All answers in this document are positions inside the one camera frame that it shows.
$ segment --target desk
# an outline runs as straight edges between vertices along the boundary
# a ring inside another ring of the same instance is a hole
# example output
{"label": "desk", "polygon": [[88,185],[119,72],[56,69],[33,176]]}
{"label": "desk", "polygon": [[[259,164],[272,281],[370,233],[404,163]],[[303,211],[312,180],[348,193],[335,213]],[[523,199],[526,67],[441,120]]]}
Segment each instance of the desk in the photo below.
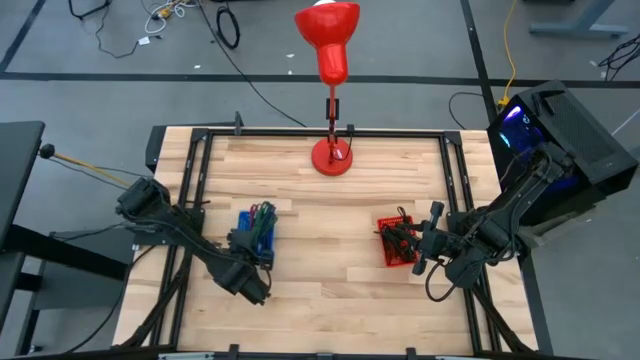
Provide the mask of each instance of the desk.
{"label": "desk", "polygon": [[[191,132],[191,127],[169,127],[164,135],[156,179],[170,190],[172,202],[177,201]],[[500,187],[486,133],[460,134],[475,205],[488,204]],[[279,216],[272,297],[264,306],[233,297],[216,286],[195,259],[178,350],[227,351],[230,344],[239,344],[242,352],[401,354],[415,347],[418,354],[471,354],[462,291],[456,289],[441,303],[431,302],[424,293],[424,276],[411,275],[410,267],[385,267],[380,239],[373,233],[376,219],[396,216],[399,205],[414,219],[425,219],[432,201],[447,204],[438,141],[356,137],[353,166],[331,178],[311,164],[309,152],[317,140],[247,135],[213,139],[203,236],[224,242],[239,211],[271,201]],[[195,169],[200,168],[202,144],[197,154]],[[452,180],[462,194],[457,167],[452,168]],[[188,199],[193,199],[197,177],[195,171]],[[462,196],[458,203],[464,209]],[[156,302],[166,252],[166,247],[154,249],[132,270],[114,344],[127,339]],[[488,272],[498,310],[535,348],[517,261],[489,267]],[[442,294],[449,286],[444,275],[436,273],[433,293]],[[484,315],[479,305],[476,309],[488,349]],[[165,319],[171,319],[171,304],[167,312]]]}

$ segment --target yellow cable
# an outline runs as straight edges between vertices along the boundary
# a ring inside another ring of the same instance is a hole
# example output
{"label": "yellow cable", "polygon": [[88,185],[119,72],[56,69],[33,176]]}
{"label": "yellow cable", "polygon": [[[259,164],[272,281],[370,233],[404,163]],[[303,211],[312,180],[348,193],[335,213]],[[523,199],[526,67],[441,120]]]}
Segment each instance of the yellow cable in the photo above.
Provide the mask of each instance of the yellow cable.
{"label": "yellow cable", "polygon": [[509,29],[509,20],[511,20],[511,14],[513,13],[513,9],[516,7],[516,2],[518,0],[513,0],[513,4],[511,4],[511,10],[509,10],[509,14],[507,15],[507,19],[504,22],[503,29],[503,37],[504,37],[504,49],[507,52],[507,59],[509,59],[509,64],[511,64],[511,79],[507,83],[507,86],[504,88],[504,95],[502,99],[498,101],[498,105],[507,106],[509,103],[509,88],[511,87],[511,83],[516,78],[516,65],[513,63],[513,59],[511,58],[511,52],[509,51],[509,41],[507,40],[507,30]]}
{"label": "yellow cable", "polygon": [[83,162],[83,161],[80,161],[80,160],[76,160],[74,158],[71,158],[71,157],[68,157],[68,156],[64,156],[64,155],[60,155],[60,154],[57,154],[57,153],[53,154],[53,157],[58,158],[58,159],[63,160],[63,161],[66,161],[66,162],[70,162],[70,163],[75,164],[75,165],[84,166],[87,169],[91,169],[91,170],[97,172],[98,174],[104,175],[104,176],[108,177],[109,179],[111,179],[111,180],[113,180],[113,181],[115,181],[117,183],[120,183],[120,184],[122,184],[124,186],[130,186],[131,185],[128,182],[126,182],[124,180],[121,180],[121,179],[109,174],[108,172],[106,172],[106,171],[104,171],[102,169],[98,169],[97,167],[95,167],[95,166],[93,166],[91,164],[87,164],[86,162]]}

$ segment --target red lamp base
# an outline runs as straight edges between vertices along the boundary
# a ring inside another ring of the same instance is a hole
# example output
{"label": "red lamp base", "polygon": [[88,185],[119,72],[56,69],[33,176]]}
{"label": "red lamp base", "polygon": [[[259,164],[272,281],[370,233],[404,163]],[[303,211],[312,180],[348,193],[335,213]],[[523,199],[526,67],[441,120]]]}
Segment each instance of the red lamp base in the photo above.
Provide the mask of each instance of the red lamp base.
{"label": "red lamp base", "polygon": [[316,143],[311,151],[311,162],[319,173],[327,176],[342,175],[351,167],[353,151],[349,151],[349,144],[342,139],[333,149],[334,159],[329,162],[329,142],[322,139]]}

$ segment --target red plastic container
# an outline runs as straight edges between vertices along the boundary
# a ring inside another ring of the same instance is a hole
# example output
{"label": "red plastic container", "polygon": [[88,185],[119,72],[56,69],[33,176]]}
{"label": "red plastic container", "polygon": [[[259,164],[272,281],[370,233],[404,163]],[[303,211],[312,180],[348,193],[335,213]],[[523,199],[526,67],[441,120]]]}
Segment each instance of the red plastic container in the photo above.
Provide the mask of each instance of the red plastic container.
{"label": "red plastic container", "polygon": [[[411,216],[407,216],[409,218],[409,224],[413,224],[413,218]],[[382,228],[384,226],[395,227],[397,224],[402,224],[402,216],[394,216],[390,218],[378,219],[378,231],[382,232]],[[415,235],[416,232],[411,230],[411,235]],[[396,249],[389,244],[386,244],[384,239],[382,238],[382,234],[380,234],[380,240],[382,241],[382,248],[384,249],[384,258],[387,263],[387,267],[395,267],[407,264],[413,264],[417,259],[418,254],[415,254],[414,261],[407,262],[402,260],[396,253]]]}

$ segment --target red lamp shade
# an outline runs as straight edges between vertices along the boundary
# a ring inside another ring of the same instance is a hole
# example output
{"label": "red lamp shade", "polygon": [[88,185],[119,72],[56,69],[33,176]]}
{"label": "red lamp shade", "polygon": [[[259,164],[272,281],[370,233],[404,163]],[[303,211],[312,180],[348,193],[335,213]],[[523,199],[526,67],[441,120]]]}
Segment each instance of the red lamp shade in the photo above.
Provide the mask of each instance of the red lamp shade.
{"label": "red lamp shade", "polygon": [[356,30],[360,5],[329,3],[306,8],[296,14],[296,25],[318,55],[320,79],[329,86],[345,82],[349,76],[347,42]]}

